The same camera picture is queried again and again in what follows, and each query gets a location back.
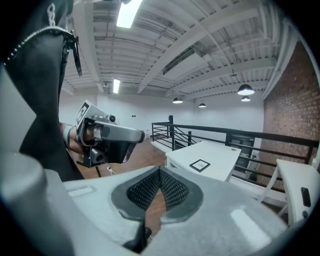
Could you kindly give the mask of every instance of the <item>handheld device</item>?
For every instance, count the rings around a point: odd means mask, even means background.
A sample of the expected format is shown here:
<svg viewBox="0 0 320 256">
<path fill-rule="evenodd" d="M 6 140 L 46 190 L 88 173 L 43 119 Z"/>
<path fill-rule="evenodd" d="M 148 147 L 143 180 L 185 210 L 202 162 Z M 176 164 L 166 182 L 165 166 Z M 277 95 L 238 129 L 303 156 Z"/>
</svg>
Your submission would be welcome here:
<svg viewBox="0 0 320 256">
<path fill-rule="evenodd" d="M 84 146 L 85 167 L 96 167 L 105 163 L 125 163 L 130 158 L 137 143 L 144 141 L 145 133 L 138 129 L 117 125 L 119 121 L 112 114 L 86 100 L 75 116 L 77 140 Z M 84 141 L 86 129 L 93 130 L 93 142 Z"/>
</svg>

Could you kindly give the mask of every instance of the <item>ceiling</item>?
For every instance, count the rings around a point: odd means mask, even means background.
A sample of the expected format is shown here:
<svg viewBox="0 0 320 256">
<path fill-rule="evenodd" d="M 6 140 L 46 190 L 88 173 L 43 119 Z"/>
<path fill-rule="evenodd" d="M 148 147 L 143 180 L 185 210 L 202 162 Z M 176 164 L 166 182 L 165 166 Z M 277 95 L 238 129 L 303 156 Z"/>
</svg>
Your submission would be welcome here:
<svg viewBox="0 0 320 256">
<path fill-rule="evenodd" d="M 235 93 L 243 83 L 264 90 L 280 64 L 285 23 L 268 2 L 143 0 L 130 29 L 116 26 L 120 5 L 74 6 L 68 29 L 79 36 L 83 76 L 70 52 L 62 86 L 68 94 L 112 93 L 113 79 L 121 80 L 120 94 L 176 94 L 186 100 Z M 185 61 L 184 75 L 163 74 L 172 60 L 192 50 L 202 65 Z"/>
</svg>

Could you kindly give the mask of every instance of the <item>red brick wall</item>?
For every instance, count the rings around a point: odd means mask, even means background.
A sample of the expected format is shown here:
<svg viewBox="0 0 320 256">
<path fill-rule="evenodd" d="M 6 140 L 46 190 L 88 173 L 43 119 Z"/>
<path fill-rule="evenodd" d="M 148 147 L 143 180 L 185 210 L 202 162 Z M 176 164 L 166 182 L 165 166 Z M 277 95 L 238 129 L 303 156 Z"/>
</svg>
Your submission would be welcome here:
<svg viewBox="0 0 320 256">
<path fill-rule="evenodd" d="M 313 65 L 298 42 L 281 79 L 264 100 L 263 132 L 320 140 L 320 89 Z M 288 154 L 306 156 L 308 148 L 289 143 L 262 140 L 261 148 Z M 276 163 L 276 159 L 302 160 L 260 152 L 260 160 Z M 271 174 L 274 167 L 260 164 L 258 171 Z M 267 184 L 268 178 L 258 175 L 258 182 Z"/>
</svg>

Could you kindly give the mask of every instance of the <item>metal railing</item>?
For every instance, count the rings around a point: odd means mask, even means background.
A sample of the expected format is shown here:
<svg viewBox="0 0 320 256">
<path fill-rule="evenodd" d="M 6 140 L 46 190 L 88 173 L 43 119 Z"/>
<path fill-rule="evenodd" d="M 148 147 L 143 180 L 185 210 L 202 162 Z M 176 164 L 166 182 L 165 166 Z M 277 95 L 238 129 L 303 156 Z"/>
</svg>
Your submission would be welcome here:
<svg viewBox="0 0 320 256">
<path fill-rule="evenodd" d="M 188 130 L 188 133 L 183 132 L 181 129 Z M 203 136 L 192 135 L 191 130 L 207 131 L 207 132 L 225 134 L 225 140 L 218 140 L 218 139 L 213 139 L 213 138 L 208 138 L 208 137 L 203 137 Z M 232 142 L 233 136 L 246 136 L 246 137 L 255 138 L 255 139 L 259 138 L 259 139 L 270 140 L 270 141 L 277 141 L 277 142 L 290 143 L 290 144 L 295 144 L 295 145 L 302 145 L 302 146 L 308 147 L 308 150 L 307 150 L 307 154 L 305 156 L 295 155 L 295 154 L 290 154 L 290 153 L 285 153 L 285 152 L 279 152 L 279 151 L 273 151 L 273 150 L 253 147 L 253 146 L 249 146 L 249 145 L 244 145 L 244 144 L 240 144 L 240 143 L 234 143 L 234 142 Z M 251 151 L 255 150 L 255 151 L 265 152 L 265 153 L 274 154 L 274 155 L 278 155 L 278 156 L 299 159 L 299 160 L 303 160 L 303 162 L 305 164 L 308 164 L 310 162 L 313 148 L 319 147 L 319 141 L 298 138 L 298 137 L 292 137 L 292 136 L 286 136 L 286 135 L 271 134 L 271 133 L 264 133 L 264 132 L 253 132 L 253 131 L 245 131 L 245 130 L 236 130 L 236 129 L 228 129 L 228 128 L 208 127 L 208 126 L 173 124 L 173 116 L 169 116 L 169 122 L 154 122 L 154 123 L 152 123 L 152 140 L 170 148 L 172 151 L 183 148 L 183 147 L 188 147 L 190 145 L 194 145 L 197 142 L 193 138 L 216 142 L 216 143 L 221 143 L 226 146 L 237 147 L 240 149 L 249 149 Z M 266 165 L 266 166 L 270 166 L 273 168 L 275 168 L 277 166 L 274 163 L 265 162 L 265 161 L 261 161 L 261 160 L 250 158 L 250 157 L 245 157 L 243 155 L 240 155 L 238 159 L 244 159 L 246 161 L 255 162 L 255 163 L 258 163 L 259 165 Z M 236 167 L 239 169 L 242 169 L 245 172 L 248 171 L 252 174 L 260 175 L 260 176 L 263 176 L 263 177 L 266 177 L 269 179 L 272 177 L 272 175 L 270 175 L 270 174 L 259 172 L 257 170 L 251 170 L 251 169 L 245 168 L 243 166 L 236 165 Z M 259 185 L 261 187 L 266 187 L 265 184 L 255 182 L 253 180 L 243 178 L 243 177 L 240 177 L 235 174 L 232 174 L 232 176 L 234 176 L 238 179 L 253 183 L 255 185 Z M 273 187 L 271 189 L 284 193 L 284 190 L 282 190 L 282 189 L 278 189 L 275 187 Z"/>
</svg>

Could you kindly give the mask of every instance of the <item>wooden floor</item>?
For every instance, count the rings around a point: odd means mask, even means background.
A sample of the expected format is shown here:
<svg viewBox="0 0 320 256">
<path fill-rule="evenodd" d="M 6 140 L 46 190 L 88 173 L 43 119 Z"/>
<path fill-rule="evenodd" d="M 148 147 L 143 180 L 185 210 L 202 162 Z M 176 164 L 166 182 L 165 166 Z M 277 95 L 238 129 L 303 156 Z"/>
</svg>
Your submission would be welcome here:
<svg viewBox="0 0 320 256">
<path fill-rule="evenodd" d="M 165 166 L 166 165 L 166 156 L 165 154 L 151 145 L 152 139 L 146 139 L 143 143 L 137 144 L 130 159 L 126 163 L 118 164 L 104 164 L 99 166 L 99 170 L 102 177 L 110 176 L 111 174 L 107 170 L 107 167 L 110 166 L 116 174 L 122 174 L 136 169 L 140 169 L 148 166 Z M 74 160 L 79 160 L 79 155 L 72 153 L 72 158 Z M 98 174 L 95 168 L 86 168 L 81 165 L 78 165 L 79 170 L 85 179 L 98 178 Z M 279 212 L 279 208 L 266 205 L 275 213 Z M 166 212 L 165 200 L 163 194 L 159 190 L 156 194 L 151 206 L 146 211 L 145 215 L 145 225 L 152 230 L 152 236 L 155 236 L 160 230 L 160 218 Z"/>
</svg>

